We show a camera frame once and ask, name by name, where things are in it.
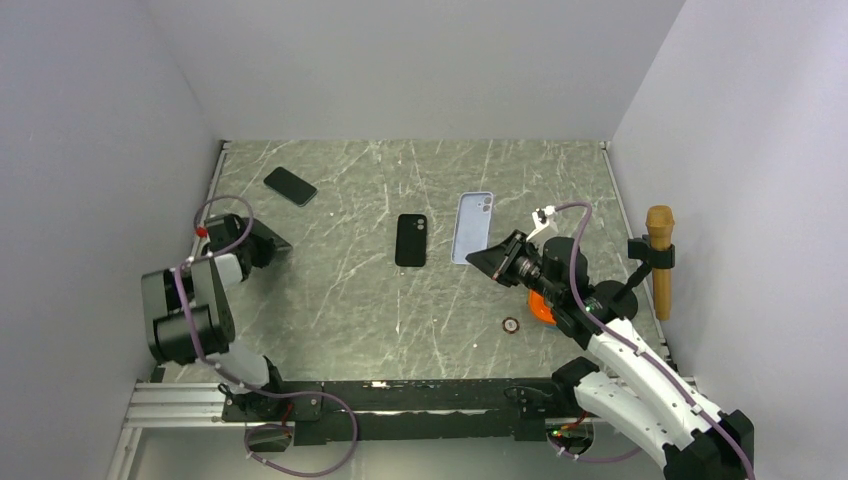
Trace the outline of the light blue phone case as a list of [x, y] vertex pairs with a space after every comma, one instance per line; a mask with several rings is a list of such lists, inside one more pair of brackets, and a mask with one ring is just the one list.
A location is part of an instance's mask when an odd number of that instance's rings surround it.
[[453, 264], [468, 265], [468, 254], [488, 247], [493, 204], [491, 192], [465, 192], [460, 196], [450, 256]]

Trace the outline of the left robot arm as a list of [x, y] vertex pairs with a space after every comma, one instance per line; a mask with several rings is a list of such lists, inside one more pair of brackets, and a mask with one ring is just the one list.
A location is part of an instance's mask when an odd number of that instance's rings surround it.
[[200, 255], [187, 266], [142, 276], [150, 354], [158, 365], [210, 367], [228, 385], [225, 393], [249, 393], [248, 407], [261, 419], [275, 419], [288, 394], [273, 363], [237, 339], [226, 288], [284, 260], [292, 245], [261, 221], [232, 213], [209, 218], [198, 233]]

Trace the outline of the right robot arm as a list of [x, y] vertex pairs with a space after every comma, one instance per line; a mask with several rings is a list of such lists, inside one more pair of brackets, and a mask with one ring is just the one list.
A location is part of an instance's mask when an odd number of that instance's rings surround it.
[[590, 353], [552, 376], [553, 406], [572, 416], [592, 413], [625, 434], [667, 479], [754, 478], [754, 426], [686, 383], [638, 334], [633, 290], [653, 270], [675, 264], [672, 246], [656, 249], [648, 235], [627, 243], [640, 266], [626, 283], [593, 285], [588, 261], [570, 237], [536, 248], [521, 231], [467, 255], [497, 283], [523, 285], [547, 302], [556, 327]]

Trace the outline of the black smartphone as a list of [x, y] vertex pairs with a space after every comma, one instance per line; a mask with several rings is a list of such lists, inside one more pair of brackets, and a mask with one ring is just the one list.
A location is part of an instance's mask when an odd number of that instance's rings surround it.
[[284, 167], [277, 167], [263, 183], [298, 207], [307, 205], [317, 194], [317, 188]]

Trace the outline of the black phone case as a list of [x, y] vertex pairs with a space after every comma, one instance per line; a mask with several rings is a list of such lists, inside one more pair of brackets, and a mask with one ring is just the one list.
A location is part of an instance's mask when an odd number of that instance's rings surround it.
[[427, 217], [418, 213], [398, 216], [394, 262], [399, 267], [424, 267], [427, 258]]

